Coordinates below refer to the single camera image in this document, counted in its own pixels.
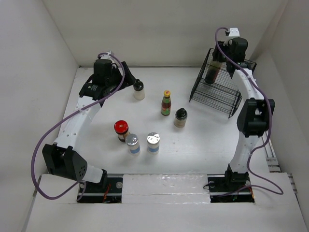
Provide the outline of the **white powder jar black cap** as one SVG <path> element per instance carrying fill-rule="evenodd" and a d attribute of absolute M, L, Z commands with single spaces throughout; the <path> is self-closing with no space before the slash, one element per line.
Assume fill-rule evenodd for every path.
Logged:
<path fill-rule="evenodd" d="M 140 79 L 136 79 L 134 85 L 134 97 L 137 100 L 143 100 L 145 98 L 144 84 Z"/>

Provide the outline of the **tall dark sauce bottle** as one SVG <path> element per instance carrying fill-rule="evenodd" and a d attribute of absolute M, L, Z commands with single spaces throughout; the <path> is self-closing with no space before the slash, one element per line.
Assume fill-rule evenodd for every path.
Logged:
<path fill-rule="evenodd" d="M 221 69 L 222 63 L 218 61 L 212 61 L 209 65 L 208 71 L 205 76 L 205 82 L 207 84 L 214 84 L 217 75 Z"/>

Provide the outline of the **yellow cap sauce bottle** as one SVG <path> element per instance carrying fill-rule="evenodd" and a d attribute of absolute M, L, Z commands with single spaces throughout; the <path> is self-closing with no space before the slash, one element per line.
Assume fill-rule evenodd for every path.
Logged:
<path fill-rule="evenodd" d="M 161 102 L 161 114 L 164 116 L 170 115 L 171 112 L 171 98 L 170 98 L 170 91 L 165 90 L 163 99 Z"/>

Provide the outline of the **red lid sauce jar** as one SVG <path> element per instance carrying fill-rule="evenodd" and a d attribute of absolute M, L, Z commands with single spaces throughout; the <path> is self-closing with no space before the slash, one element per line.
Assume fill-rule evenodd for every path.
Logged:
<path fill-rule="evenodd" d="M 118 136 L 118 139 L 125 143 L 126 137 L 130 135 L 128 123 L 124 120 L 118 120 L 114 124 L 114 130 Z"/>

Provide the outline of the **blue label silver lid jar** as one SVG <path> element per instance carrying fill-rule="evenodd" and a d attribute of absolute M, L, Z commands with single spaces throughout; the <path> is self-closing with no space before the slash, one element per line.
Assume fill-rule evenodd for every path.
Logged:
<path fill-rule="evenodd" d="M 126 137 L 126 145 L 131 155 L 138 156 L 140 154 L 140 143 L 136 134 L 131 133 Z"/>

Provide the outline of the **brown spice jar black cap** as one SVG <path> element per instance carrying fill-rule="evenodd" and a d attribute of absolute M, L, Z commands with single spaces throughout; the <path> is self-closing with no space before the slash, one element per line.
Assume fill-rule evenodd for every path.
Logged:
<path fill-rule="evenodd" d="M 184 108 L 180 108 L 175 113 L 174 125 L 177 128 L 183 128 L 186 124 L 188 113 Z"/>

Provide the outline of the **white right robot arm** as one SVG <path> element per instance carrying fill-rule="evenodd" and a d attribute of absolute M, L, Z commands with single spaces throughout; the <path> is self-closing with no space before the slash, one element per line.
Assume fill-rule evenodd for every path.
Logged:
<path fill-rule="evenodd" d="M 228 164 L 223 177 L 208 178 L 210 192 L 225 197 L 237 194 L 249 186 L 250 161 L 253 153 L 265 147 L 257 145 L 265 132 L 271 133 L 272 115 L 275 108 L 273 99 L 257 86 L 249 62 L 245 61 L 248 47 L 246 39 L 234 37 L 226 41 L 216 41 L 213 60 L 226 63 L 231 79 L 238 87 L 244 105 L 237 118 L 239 140 L 235 154 Z"/>

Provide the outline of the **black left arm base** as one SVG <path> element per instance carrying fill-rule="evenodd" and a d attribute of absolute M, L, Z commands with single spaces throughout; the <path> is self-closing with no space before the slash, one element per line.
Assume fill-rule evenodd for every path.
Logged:
<path fill-rule="evenodd" d="M 109 174 L 105 187 L 86 182 L 80 184 L 77 195 L 78 203 L 121 203 L 123 175 Z"/>

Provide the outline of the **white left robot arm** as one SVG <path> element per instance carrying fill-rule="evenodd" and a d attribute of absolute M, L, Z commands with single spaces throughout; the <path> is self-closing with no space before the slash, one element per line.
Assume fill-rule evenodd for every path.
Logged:
<path fill-rule="evenodd" d="M 116 64 L 108 59 L 97 59 L 93 74 L 79 92 L 75 107 L 76 115 L 71 117 L 52 145 L 42 149 L 47 170 L 50 174 L 77 182 L 86 182 L 96 191 L 107 187 L 107 172 L 94 167 L 82 157 L 80 147 L 83 138 L 105 100 L 115 90 L 122 90 L 135 83 L 135 77 L 126 62 L 122 62 L 121 74 Z"/>

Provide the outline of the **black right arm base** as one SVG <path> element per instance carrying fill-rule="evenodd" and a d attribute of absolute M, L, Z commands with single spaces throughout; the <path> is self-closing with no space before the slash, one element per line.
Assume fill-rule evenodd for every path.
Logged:
<path fill-rule="evenodd" d="M 228 183 L 224 175 L 208 175 L 204 189 L 209 191 L 211 203 L 254 203 L 253 191 L 244 183 Z"/>

